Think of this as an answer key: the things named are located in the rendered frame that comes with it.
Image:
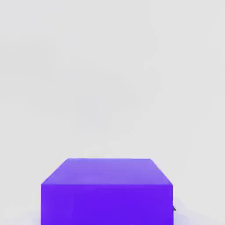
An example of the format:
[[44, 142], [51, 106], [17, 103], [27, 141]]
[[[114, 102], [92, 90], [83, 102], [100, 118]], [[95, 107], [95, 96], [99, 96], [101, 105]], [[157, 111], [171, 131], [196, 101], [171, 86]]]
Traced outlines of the small purple cube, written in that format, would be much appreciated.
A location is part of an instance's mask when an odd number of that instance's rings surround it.
[[66, 159], [41, 184], [41, 225], [174, 225], [173, 185], [151, 159]]

